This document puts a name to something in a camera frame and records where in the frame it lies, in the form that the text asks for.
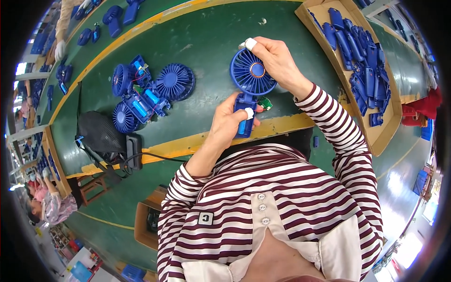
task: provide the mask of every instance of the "black cable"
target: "black cable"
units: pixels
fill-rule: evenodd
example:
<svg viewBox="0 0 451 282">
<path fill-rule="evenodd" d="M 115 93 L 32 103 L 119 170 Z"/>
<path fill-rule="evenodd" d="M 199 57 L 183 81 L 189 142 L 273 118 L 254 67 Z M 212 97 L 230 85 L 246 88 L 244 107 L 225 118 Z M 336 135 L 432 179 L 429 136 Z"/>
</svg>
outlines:
<svg viewBox="0 0 451 282">
<path fill-rule="evenodd" d="M 141 155 L 149 155 L 149 156 L 152 156 L 152 157 L 157 157 L 157 158 L 160 158 L 160 159 L 163 159 L 163 160 L 174 161 L 174 162 L 186 162 L 186 160 L 173 159 L 173 158 L 170 158 L 170 157 L 162 157 L 162 156 L 158 156 L 158 155 L 155 155 L 155 154 L 142 152 L 142 153 L 136 153 L 136 154 L 128 157 L 124 161 L 124 163 L 122 164 L 122 166 L 123 166 L 122 170 L 125 171 L 125 173 L 127 173 L 128 175 L 132 175 L 133 172 L 130 171 L 130 167 L 128 166 L 128 162 L 131 159 L 133 159 L 133 158 L 135 158 L 137 156 L 141 156 Z"/>
</svg>

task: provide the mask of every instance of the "wooden stool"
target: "wooden stool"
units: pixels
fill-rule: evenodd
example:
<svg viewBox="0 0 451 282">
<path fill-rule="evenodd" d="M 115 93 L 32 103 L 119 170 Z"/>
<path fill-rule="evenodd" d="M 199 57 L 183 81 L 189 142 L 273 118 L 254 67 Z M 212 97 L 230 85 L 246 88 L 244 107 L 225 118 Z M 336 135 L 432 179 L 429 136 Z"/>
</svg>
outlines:
<svg viewBox="0 0 451 282">
<path fill-rule="evenodd" d="M 100 176 L 98 176 L 98 177 L 96 177 L 96 178 L 94 178 L 92 175 L 89 175 L 89 176 L 82 176 L 82 177 L 80 177 L 80 178 L 77 179 L 77 180 L 80 182 L 80 181 L 82 181 L 83 179 L 86 179 L 86 178 L 89 178 L 89 177 L 92 178 L 91 181 L 89 181 L 88 183 L 86 183 L 85 185 L 83 185 L 83 186 L 80 187 L 80 191 L 81 191 L 81 193 L 82 193 L 83 205 L 84 205 L 84 206 L 87 206 L 90 202 L 92 202 L 93 200 L 97 199 L 97 198 L 100 197 L 103 193 L 105 193 L 106 191 L 108 191 L 108 188 L 106 187 L 106 183 L 105 183 L 105 179 L 104 179 L 105 176 L 106 176 L 106 173 L 103 173 L 102 175 L 100 175 Z M 98 186 L 102 187 L 103 190 L 100 191 L 99 193 L 97 193 L 94 197 L 91 197 L 91 198 L 87 199 L 86 194 L 87 194 L 89 191 L 95 189 L 95 188 L 98 187 Z"/>
</svg>

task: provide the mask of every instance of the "black bag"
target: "black bag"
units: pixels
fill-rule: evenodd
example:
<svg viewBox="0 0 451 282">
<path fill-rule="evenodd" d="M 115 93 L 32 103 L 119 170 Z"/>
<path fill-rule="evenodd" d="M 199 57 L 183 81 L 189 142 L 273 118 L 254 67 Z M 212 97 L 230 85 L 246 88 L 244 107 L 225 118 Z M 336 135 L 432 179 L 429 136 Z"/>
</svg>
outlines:
<svg viewBox="0 0 451 282">
<path fill-rule="evenodd" d="M 80 99 L 82 82 L 78 83 L 78 109 L 77 109 L 77 135 L 75 140 L 78 147 L 85 151 L 93 160 L 94 165 L 107 173 L 113 183 L 121 182 L 122 178 L 117 175 L 113 165 L 123 166 L 127 156 L 127 146 L 125 134 L 120 133 L 114 126 L 113 121 L 108 116 L 97 111 L 89 111 L 80 114 Z M 106 162 L 106 168 L 100 164 L 95 153 Z"/>
</svg>

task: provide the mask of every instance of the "shirt logo patch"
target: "shirt logo patch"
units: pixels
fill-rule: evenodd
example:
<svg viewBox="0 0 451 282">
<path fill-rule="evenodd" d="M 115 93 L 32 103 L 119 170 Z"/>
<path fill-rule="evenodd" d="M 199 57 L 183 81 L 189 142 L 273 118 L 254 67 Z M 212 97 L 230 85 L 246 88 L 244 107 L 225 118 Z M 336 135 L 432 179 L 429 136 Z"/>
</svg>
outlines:
<svg viewBox="0 0 451 282">
<path fill-rule="evenodd" d="M 199 213 L 198 224 L 212 225 L 213 224 L 213 213 Z"/>
</svg>

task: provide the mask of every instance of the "white glove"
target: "white glove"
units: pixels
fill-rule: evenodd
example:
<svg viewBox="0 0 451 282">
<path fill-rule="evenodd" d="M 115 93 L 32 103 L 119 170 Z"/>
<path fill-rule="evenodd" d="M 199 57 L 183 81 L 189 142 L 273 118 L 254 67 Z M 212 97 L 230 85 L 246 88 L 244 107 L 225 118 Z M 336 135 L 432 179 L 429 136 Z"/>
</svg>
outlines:
<svg viewBox="0 0 451 282">
<path fill-rule="evenodd" d="M 55 61 L 61 61 L 66 53 L 66 42 L 61 40 L 55 48 Z"/>
<path fill-rule="evenodd" d="M 83 3 L 80 5 L 80 7 L 78 8 L 78 10 L 80 10 L 81 8 L 86 9 L 89 4 L 91 4 L 91 0 L 85 0 L 83 1 Z"/>
<path fill-rule="evenodd" d="M 42 170 L 42 176 L 43 176 L 44 178 L 50 176 L 50 169 L 49 169 L 48 167 L 44 167 L 44 169 Z"/>
</svg>

